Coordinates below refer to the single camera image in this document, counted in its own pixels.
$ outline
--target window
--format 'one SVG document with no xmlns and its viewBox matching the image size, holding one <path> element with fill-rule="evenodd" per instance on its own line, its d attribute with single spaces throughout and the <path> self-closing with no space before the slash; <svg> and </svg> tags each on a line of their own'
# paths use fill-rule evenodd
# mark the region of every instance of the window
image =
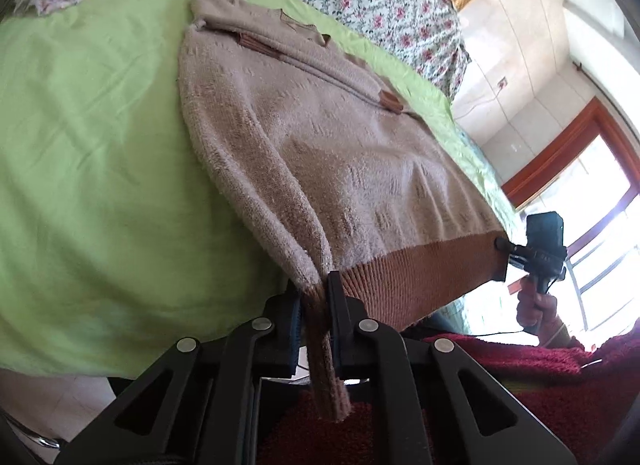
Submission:
<svg viewBox="0 0 640 465">
<path fill-rule="evenodd" d="M 590 347 L 640 317 L 640 160 L 597 100 L 503 187 L 520 211 L 564 219 L 567 278 L 559 314 Z"/>
</svg>

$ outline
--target white tiled wall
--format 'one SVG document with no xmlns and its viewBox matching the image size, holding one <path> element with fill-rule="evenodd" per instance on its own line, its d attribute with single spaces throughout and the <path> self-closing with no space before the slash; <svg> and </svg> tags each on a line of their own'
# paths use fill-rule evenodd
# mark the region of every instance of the white tiled wall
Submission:
<svg viewBox="0 0 640 465">
<path fill-rule="evenodd" d="M 460 12 L 472 63 L 452 113 L 479 145 L 507 126 L 566 63 L 563 1 L 472 0 Z"/>
<path fill-rule="evenodd" d="M 594 97 L 604 96 L 573 63 L 565 66 L 483 146 L 504 183 L 533 160 Z"/>
</svg>

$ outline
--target floor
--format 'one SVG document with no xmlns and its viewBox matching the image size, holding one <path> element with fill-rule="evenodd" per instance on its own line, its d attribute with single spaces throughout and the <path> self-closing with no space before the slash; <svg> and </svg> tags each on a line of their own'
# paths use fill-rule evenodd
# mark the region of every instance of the floor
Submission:
<svg viewBox="0 0 640 465">
<path fill-rule="evenodd" d="M 306 348 L 300 348 L 293 379 L 308 376 Z M 0 405 L 15 419 L 42 436 L 72 440 L 115 398 L 106 378 L 28 377 L 0 369 Z M 53 463 L 58 451 L 20 439 Z"/>
</svg>

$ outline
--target brown leather patch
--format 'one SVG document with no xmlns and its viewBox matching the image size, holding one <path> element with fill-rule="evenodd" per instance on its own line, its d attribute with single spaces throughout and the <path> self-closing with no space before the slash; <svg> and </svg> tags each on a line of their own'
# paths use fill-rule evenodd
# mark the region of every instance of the brown leather patch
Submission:
<svg viewBox="0 0 640 465">
<path fill-rule="evenodd" d="M 249 48 L 250 50 L 257 51 L 258 53 L 263 53 L 264 55 L 268 55 L 269 57 L 273 57 L 274 59 L 280 58 L 280 52 L 278 50 L 275 50 L 272 47 L 263 44 L 251 35 L 240 33 L 239 36 L 240 40 L 238 41 L 238 44 L 240 44 L 241 46 Z"/>
<path fill-rule="evenodd" d="M 393 93 L 385 90 L 380 90 L 378 96 L 380 98 L 380 105 L 383 108 L 388 109 L 395 114 L 400 114 L 404 109 L 402 102 L 400 102 L 400 100 L 398 100 L 398 97 Z"/>
</svg>

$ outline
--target cable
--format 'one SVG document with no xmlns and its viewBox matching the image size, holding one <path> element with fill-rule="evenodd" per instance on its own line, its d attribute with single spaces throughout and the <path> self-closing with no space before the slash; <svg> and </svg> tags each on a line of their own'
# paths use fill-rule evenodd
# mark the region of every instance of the cable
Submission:
<svg viewBox="0 0 640 465">
<path fill-rule="evenodd" d="M 511 335 L 513 333 L 524 333 L 524 330 L 518 331 L 497 331 L 496 333 L 483 333 L 481 335 L 472 335 L 471 333 L 462 333 L 466 337 L 490 337 L 491 335 Z"/>
<path fill-rule="evenodd" d="M 476 109 L 479 106 L 484 106 L 485 104 L 491 104 L 491 102 L 495 102 L 498 96 L 500 96 L 500 93 L 502 93 L 502 90 L 505 89 L 505 87 L 506 86 L 501 87 L 500 90 L 498 90 L 498 92 L 495 93 L 494 98 L 491 98 L 490 100 L 485 100 L 484 102 L 478 102 L 475 106 L 469 109 L 465 114 L 463 114 L 462 116 L 456 117 L 455 120 L 460 120 L 461 118 L 465 118 L 465 116 L 471 114 L 474 111 L 474 109 Z"/>
</svg>

